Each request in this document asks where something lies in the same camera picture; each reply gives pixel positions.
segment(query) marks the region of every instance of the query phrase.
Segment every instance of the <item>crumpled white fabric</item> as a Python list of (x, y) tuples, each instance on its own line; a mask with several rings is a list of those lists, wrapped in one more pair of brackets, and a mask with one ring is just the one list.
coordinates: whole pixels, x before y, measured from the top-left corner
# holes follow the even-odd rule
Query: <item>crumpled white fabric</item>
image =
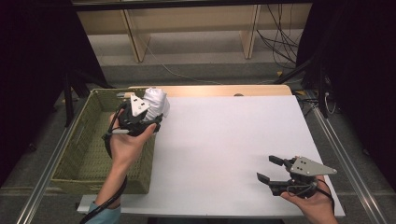
[(154, 120), (157, 116), (163, 114), (167, 117), (169, 114), (170, 104), (166, 98), (166, 92), (161, 89), (148, 88), (146, 89), (143, 101), (150, 104), (148, 113), (143, 121)]

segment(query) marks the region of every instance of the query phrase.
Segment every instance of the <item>white tabletop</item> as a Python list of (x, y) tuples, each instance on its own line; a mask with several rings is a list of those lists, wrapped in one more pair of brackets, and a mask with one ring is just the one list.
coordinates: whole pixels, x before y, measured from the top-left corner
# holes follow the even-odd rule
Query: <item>white tabletop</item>
[[(121, 212), (158, 217), (296, 217), (256, 176), (290, 179), (268, 156), (322, 163), (294, 96), (169, 97), (157, 133), (149, 194), (123, 195)], [(330, 179), (335, 214), (345, 215)], [(87, 212), (95, 195), (84, 195)]]

